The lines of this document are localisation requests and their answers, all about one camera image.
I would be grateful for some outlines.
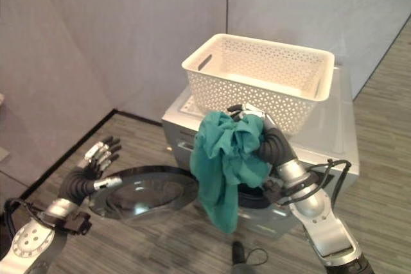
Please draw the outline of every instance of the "silver metal joint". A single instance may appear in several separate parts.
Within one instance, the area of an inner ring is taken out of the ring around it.
[[[299,160],[293,159],[287,163],[277,167],[277,173],[284,182],[294,183],[296,180],[302,179],[308,175],[304,166]]]
[[[93,186],[96,191],[99,191],[100,189],[117,186],[117,185],[120,185],[121,183],[123,183],[123,181],[119,176],[110,176],[108,178],[95,181]]]
[[[54,216],[56,218],[66,218],[70,213],[78,209],[77,204],[64,199],[59,198],[53,200],[51,205],[44,211],[47,215]]]

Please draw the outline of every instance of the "white plastic basket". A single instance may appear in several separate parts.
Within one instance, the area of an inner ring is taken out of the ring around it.
[[[329,96],[334,55],[266,40],[217,34],[182,63],[201,111],[251,103],[296,134]]]

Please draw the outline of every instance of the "black cable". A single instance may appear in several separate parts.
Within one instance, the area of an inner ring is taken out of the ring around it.
[[[328,163],[327,164],[318,164],[318,165],[314,165],[314,166],[310,166],[307,171],[311,171],[313,168],[317,168],[317,167],[324,167],[327,166],[326,171],[324,172],[324,176],[322,177],[321,183],[311,192],[309,192],[308,194],[305,194],[304,196],[298,197],[298,198],[294,198],[291,200],[287,200],[283,203],[280,203],[281,206],[285,206],[285,205],[289,205],[291,203],[295,203],[295,202],[299,202],[299,201],[303,201],[305,199],[307,199],[310,196],[313,196],[315,193],[317,193],[319,190],[321,190],[324,186],[324,184],[327,181],[327,177],[329,175],[329,171],[331,170],[331,168],[333,167],[333,160],[331,160],[330,158],[328,159]]]
[[[338,181],[337,181],[337,183],[335,184],[335,187],[334,187],[333,195],[331,197],[331,208],[332,209],[334,209],[334,205],[335,205],[335,202],[337,200],[338,194],[341,190],[342,184],[344,183],[345,177],[347,176],[348,171],[351,168],[351,163],[347,160],[340,160],[340,161],[337,161],[337,162],[341,162],[341,164],[345,164],[345,167],[342,170],[340,178],[338,178]]]
[[[292,200],[285,201],[285,202],[281,203],[280,205],[281,206],[289,205],[291,203],[295,203],[295,202],[298,202],[298,201],[303,201],[303,200],[307,199],[308,197],[313,196],[320,189],[324,188],[324,185],[326,183],[329,172],[331,171],[331,168],[335,167],[337,165],[341,165],[341,164],[345,164],[345,167],[342,170],[342,173],[341,173],[340,177],[338,178],[337,183],[335,184],[333,195],[331,197],[331,208],[334,209],[334,204],[337,200],[337,196],[338,196],[338,194],[341,190],[342,184],[344,183],[345,177],[347,176],[348,171],[351,167],[351,163],[348,160],[335,160],[335,161],[333,161],[329,158],[327,164],[318,164],[318,165],[310,166],[307,169],[307,171],[311,171],[314,168],[327,166],[327,169],[324,172],[324,177],[322,178],[321,183],[313,191],[309,192],[308,194],[305,194],[304,196],[301,196],[299,198],[294,198]]]
[[[265,249],[263,249],[263,248],[255,248],[255,249],[251,250],[251,251],[249,252],[249,254],[247,255],[247,257],[245,258],[245,263],[247,263],[250,255],[251,255],[252,253],[258,251],[258,250],[262,251],[262,252],[265,254],[265,260],[262,261],[262,262],[259,262],[259,263],[250,264],[250,266],[260,266],[260,265],[266,263],[266,262],[268,261],[268,253],[267,253],[267,251],[266,251]]]
[[[53,228],[51,225],[43,222],[40,218],[36,216],[36,214],[33,213],[32,204],[27,203],[23,199],[20,199],[20,198],[10,198],[10,199],[7,199],[6,202],[4,203],[4,223],[6,225],[6,229],[7,229],[8,235],[10,236],[11,240],[13,240],[15,236],[15,226],[14,226],[13,217],[12,217],[12,205],[14,203],[19,203],[20,205],[22,205],[26,209],[28,215],[40,225],[45,226],[47,228]]]

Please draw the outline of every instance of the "washing machine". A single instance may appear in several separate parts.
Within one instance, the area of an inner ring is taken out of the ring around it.
[[[113,174],[111,177],[118,177],[122,184],[94,194],[90,201],[91,210],[131,226],[144,221],[149,224],[164,221],[169,214],[189,203],[194,203],[200,210],[198,183],[189,171],[189,158],[203,117],[187,87],[162,118],[165,136],[179,167],[141,166]],[[341,192],[355,182],[359,175],[359,161],[346,69],[334,69],[329,98],[318,103],[301,131],[289,137],[289,141],[306,167],[323,164],[329,158],[349,160],[352,166]],[[320,177],[324,171],[316,170]],[[325,186],[328,194],[332,194],[341,172],[340,166],[330,171]],[[252,232],[275,239],[298,224],[288,207],[271,204],[260,188],[239,185],[238,198],[239,224]]]
[[[175,160],[180,168],[187,171],[194,136],[203,117],[189,87],[162,117],[164,132]],[[347,69],[334,68],[329,98],[318,103],[300,132],[289,137],[289,141],[306,167],[326,163],[329,158],[350,161],[352,166],[341,192],[355,182],[359,175],[359,161],[351,82]],[[317,173],[324,171],[325,169],[318,169]],[[332,194],[341,172],[341,166],[330,171],[325,186],[328,194]],[[288,207],[272,205],[260,188],[251,189],[246,185],[239,185],[239,206],[239,223],[253,232],[276,238],[298,224]]]

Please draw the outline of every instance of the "teal towel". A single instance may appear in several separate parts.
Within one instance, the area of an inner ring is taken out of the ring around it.
[[[224,232],[237,227],[238,184],[257,187],[268,174],[267,164],[253,154],[262,130],[263,121],[257,116],[234,122],[223,112],[211,112],[195,136],[190,168],[200,184],[198,197],[211,221]]]

